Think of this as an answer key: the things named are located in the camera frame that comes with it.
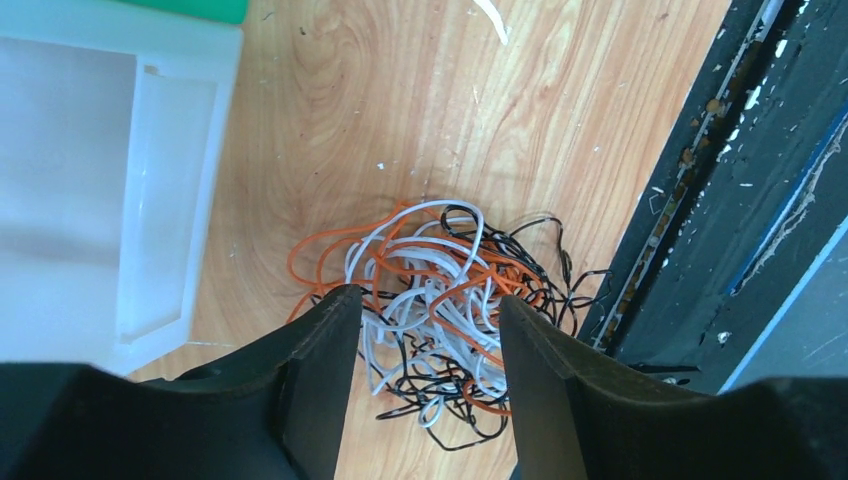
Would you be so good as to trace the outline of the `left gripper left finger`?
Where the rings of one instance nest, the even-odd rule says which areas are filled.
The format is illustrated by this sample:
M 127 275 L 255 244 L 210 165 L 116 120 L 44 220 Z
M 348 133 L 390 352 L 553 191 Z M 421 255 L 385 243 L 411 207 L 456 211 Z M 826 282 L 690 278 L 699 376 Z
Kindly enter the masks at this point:
M 173 380 L 73 363 L 1 367 L 5 479 L 331 479 L 360 335 L 359 287 Z

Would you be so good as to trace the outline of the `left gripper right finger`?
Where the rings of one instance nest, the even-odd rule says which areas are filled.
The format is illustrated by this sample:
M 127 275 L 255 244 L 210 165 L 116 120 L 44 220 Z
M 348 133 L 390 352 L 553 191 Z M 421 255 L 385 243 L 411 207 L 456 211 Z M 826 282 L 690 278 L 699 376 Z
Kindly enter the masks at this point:
M 847 475 L 843 378 L 768 378 L 709 395 L 615 361 L 514 296 L 499 329 L 522 479 Z

